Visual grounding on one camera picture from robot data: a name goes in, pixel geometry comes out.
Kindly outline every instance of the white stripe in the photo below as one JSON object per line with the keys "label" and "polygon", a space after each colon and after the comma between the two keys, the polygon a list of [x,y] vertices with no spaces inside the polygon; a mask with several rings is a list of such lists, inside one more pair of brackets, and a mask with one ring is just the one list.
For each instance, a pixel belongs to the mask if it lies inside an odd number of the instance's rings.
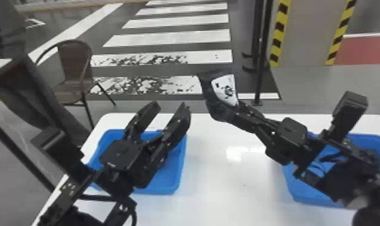
{"label": "white stripe", "polygon": [[363,37],[380,37],[380,32],[378,33],[361,33],[361,34],[345,34],[344,38],[363,38]]}
{"label": "white stripe", "polygon": [[[237,97],[241,100],[254,100],[255,93],[238,93]],[[276,100],[279,99],[278,93],[261,93],[260,99]]]}
{"label": "white stripe", "polygon": [[177,7],[163,7],[163,8],[143,8],[136,14],[141,15],[153,15],[153,14],[169,14],[169,13],[189,13],[189,12],[201,12],[211,10],[227,10],[227,3],[205,4],[205,5],[183,5]]}
{"label": "white stripe", "polygon": [[229,42],[229,29],[114,35],[104,47]]}
{"label": "white stripe", "polygon": [[190,2],[211,2],[211,1],[221,1],[221,0],[153,0],[149,1],[146,5],[166,5],[166,4],[180,4],[180,3],[190,3]]}
{"label": "white stripe", "polygon": [[[78,23],[75,23],[70,28],[66,29],[62,33],[58,34],[51,40],[47,41],[46,43],[42,44],[40,47],[30,52],[29,57],[31,58],[33,62],[35,62],[37,58],[40,56],[40,54],[43,53],[46,49],[48,49],[52,45],[57,44],[60,41],[78,38],[85,31],[89,30],[96,23],[99,23],[99,21],[103,20],[106,16],[110,15],[110,13],[114,12],[120,6],[122,6],[122,3],[108,4],[108,5],[103,6],[101,9],[90,14],[89,16],[82,19]],[[57,53],[56,49],[48,52],[41,60],[41,63],[43,63],[45,60],[47,60],[48,58],[50,58],[52,55],[56,53]]]}
{"label": "white stripe", "polygon": [[[96,77],[101,86],[110,95],[140,95],[140,94],[163,94],[163,95],[200,95],[202,94],[199,79],[195,75],[172,76],[158,78],[142,76],[128,77]],[[99,87],[94,87],[91,94],[101,95]],[[254,99],[254,93],[239,93],[239,99]],[[279,99],[278,93],[262,93],[261,99]]]}
{"label": "white stripe", "polygon": [[224,64],[231,63],[232,51],[206,50],[186,52],[104,54],[92,57],[92,67],[161,65],[161,64]]}
{"label": "white stripe", "polygon": [[159,26],[203,25],[212,23],[229,23],[229,16],[227,14],[218,14],[130,20],[122,28],[153,28]]}
{"label": "white stripe", "polygon": [[46,23],[44,23],[44,22],[42,22],[40,20],[37,20],[35,18],[29,18],[29,19],[26,19],[25,21],[26,22],[33,21],[35,23],[33,25],[27,26],[26,29],[35,28],[36,26],[43,26],[43,25],[46,24]]}

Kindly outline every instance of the yellow and black striped post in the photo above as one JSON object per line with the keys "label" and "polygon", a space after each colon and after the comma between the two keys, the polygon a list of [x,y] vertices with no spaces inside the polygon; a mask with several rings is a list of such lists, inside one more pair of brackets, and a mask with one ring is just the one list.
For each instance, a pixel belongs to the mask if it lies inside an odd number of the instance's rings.
{"label": "yellow and black striped post", "polygon": [[280,0],[277,10],[277,19],[274,25],[273,44],[270,54],[271,67],[278,67],[281,59],[283,40],[285,38],[286,25],[288,24],[291,0]]}
{"label": "yellow and black striped post", "polygon": [[347,0],[346,7],[344,9],[344,12],[342,13],[342,17],[340,20],[340,23],[338,25],[338,28],[336,30],[336,34],[334,35],[333,44],[330,47],[330,51],[328,53],[327,59],[325,61],[325,65],[333,65],[337,52],[341,47],[341,41],[342,37],[346,33],[346,29],[348,28],[349,20],[354,13],[355,5],[357,3],[357,0]]}

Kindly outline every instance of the black pole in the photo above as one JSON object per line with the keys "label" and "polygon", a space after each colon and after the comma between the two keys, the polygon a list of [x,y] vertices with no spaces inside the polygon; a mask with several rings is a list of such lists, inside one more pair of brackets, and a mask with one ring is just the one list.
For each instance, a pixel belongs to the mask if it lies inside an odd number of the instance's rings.
{"label": "black pole", "polygon": [[253,15],[250,15],[250,17],[253,17],[253,26],[251,28],[247,27],[248,24],[248,16],[247,14],[251,11],[249,9],[246,9],[246,6],[248,6],[250,3],[247,2],[248,0],[243,0],[243,12],[244,12],[244,19],[242,23],[244,24],[243,29],[252,29],[252,36],[251,36],[251,47],[247,44],[246,49],[243,50],[242,55],[244,58],[253,58],[251,62],[256,60],[258,58],[259,54],[259,48],[260,48],[260,39],[261,39],[261,27],[262,27],[262,16],[263,16],[263,10],[264,10],[264,0],[255,0],[254,2],[254,9],[253,9]]}
{"label": "black pole", "polygon": [[0,140],[17,157],[21,163],[40,181],[49,192],[53,192],[55,187],[47,177],[34,165],[34,163],[24,154],[24,152],[14,143],[14,141],[1,129]]}
{"label": "black pole", "polygon": [[252,40],[252,55],[253,55],[253,65],[258,66],[258,61],[260,58],[260,45],[261,45],[261,27],[262,27],[262,16],[264,12],[264,0],[257,0],[255,3],[255,15],[254,15],[254,29],[253,29],[253,40]]}
{"label": "black pole", "polygon": [[258,58],[258,72],[257,72],[257,88],[256,95],[254,97],[255,105],[262,105],[261,103],[261,87],[262,87],[262,77],[265,66],[265,59],[267,57],[267,43],[268,36],[270,35],[270,25],[271,25],[271,12],[273,10],[274,0],[267,0],[265,4],[265,16],[264,16],[264,30],[262,31],[262,43],[261,43],[261,54]]}

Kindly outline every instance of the zebra crossing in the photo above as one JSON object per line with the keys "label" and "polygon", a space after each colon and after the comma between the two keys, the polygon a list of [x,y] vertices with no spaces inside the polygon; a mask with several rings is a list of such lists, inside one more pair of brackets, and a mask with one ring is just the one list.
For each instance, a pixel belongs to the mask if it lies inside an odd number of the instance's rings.
{"label": "zebra crossing", "polygon": [[[92,57],[94,68],[105,67],[152,67],[162,65],[222,65],[233,63],[230,49],[231,34],[229,28],[205,29],[208,25],[228,26],[228,3],[225,0],[152,0],[146,3],[122,30],[128,34],[112,35],[103,45],[103,49],[121,48],[118,54],[99,54]],[[179,31],[165,32],[166,28],[179,28]],[[223,49],[192,50],[194,44],[225,43]],[[124,52],[124,47],[148,47],[188,45],[187,51],[166,52]],[[95,78],[111,95],[198,95],[202,94],[196,75],[164,76],[163,72],[149,75],[123,77],[104,75]],[[101,95],[98,87],[91,94]],[[252,94],[241,94],[252,99]],[[265,99],[278,99],[277,93],[264,94]]]}

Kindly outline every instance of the red floor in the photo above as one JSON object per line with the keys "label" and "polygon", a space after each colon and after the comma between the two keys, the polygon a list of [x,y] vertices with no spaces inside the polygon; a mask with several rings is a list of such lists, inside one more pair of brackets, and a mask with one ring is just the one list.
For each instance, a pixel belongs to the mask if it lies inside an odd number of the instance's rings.
{"label": "red floor", "polygon": [[380,64],[380,37],[344,38],[335,64]]}

